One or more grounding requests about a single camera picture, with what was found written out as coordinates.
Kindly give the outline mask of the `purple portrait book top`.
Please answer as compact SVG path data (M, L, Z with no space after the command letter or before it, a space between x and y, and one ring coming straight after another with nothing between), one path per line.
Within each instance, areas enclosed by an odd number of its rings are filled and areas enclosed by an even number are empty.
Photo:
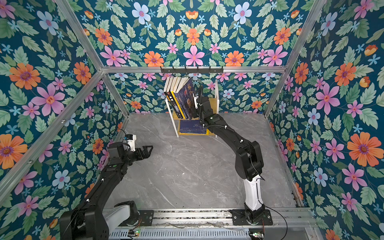
M183 119L186 119L186 120L188 120L190 116L187 109L187 105L186 105L187 104L186 97L184 95L184 86L187 83L188 79L189 79L188 77L178 77L176 85L174 87L174 94L179 104L181 114L183 116Z

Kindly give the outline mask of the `navy book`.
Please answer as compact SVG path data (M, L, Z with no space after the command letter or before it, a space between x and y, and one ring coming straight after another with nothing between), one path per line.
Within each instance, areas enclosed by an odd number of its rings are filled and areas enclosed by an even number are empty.
M206 135L207 129L204 129L199 120L181 120L179 133L181 135Z

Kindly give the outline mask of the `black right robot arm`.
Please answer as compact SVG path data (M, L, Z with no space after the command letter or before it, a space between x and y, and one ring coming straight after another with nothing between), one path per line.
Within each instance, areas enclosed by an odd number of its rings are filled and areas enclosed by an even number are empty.
M208 97L199 94L197 107L201 126L221 138L234 151L235 170L245 186L245 218L250 224L256 224L265 211L261 192L264 160L260 144L243 138L223 117L215 114Z

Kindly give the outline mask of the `yellow cartoon book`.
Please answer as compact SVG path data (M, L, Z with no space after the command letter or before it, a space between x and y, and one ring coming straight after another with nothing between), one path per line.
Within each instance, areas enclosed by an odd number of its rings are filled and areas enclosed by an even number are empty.
M176 92L177 92L177 89L178 89L178 86L179 86L179 83L181 82L181 77L174 77L173 78L173 81L172 81L172 85L171 85L171 94L173 96L173 99L176 103L176 106L178 107L178 112L180 113L179 114L179 119L185 119L185 115L184 115L184 112L182 110L182 107L179 103L179 100L176 96Z

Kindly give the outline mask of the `purple book underneath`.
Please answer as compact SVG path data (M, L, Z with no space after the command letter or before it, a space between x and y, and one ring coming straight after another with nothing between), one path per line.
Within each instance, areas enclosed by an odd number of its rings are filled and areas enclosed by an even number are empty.
M188 77L188 81L184 86L184 95L186 97L187 101L187 109L190 114L189 120L192 120L193 118L197 117L197 112L195 109L195 103L194 103L194 95L195 95L195 88L193 86L192 79Z

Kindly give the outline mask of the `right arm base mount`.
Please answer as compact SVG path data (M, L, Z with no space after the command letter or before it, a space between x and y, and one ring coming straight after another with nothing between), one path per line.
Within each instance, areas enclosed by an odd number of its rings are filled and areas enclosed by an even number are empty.
M272 226L273 219L269 210L249 211L230 210L234 226Z

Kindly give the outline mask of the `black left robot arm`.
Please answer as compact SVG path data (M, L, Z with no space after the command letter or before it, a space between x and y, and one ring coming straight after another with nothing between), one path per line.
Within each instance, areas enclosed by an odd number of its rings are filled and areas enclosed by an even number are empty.
M72 211L59 219L62 240L107 240L121 224L135 226L141 217L134 201L126 201L104 212L105 205L115 187L134 162L148 159L153 146L131 147L117 142L108 148L109 162L102 170L99 180L86 198Z

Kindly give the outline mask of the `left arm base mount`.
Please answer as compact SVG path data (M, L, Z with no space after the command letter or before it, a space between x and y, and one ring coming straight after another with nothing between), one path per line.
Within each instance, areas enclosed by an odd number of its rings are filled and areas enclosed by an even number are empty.
M154 210L138 210L120 224L120 227L148 227L152 226Z

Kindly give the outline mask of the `black wolf cover book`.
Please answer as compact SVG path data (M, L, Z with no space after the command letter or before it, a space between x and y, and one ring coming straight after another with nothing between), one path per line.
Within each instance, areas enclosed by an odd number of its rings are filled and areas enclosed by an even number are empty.
M169 92L168 92L169 97L170 97L170 101L169 102L172 104L177 117L180 118L182 115L180 113L179 107L177 106L176 100L175 100L173 94L171 93L172 89L173 88L172 88L172 83L171 83L170 84L170 88L169 88Z

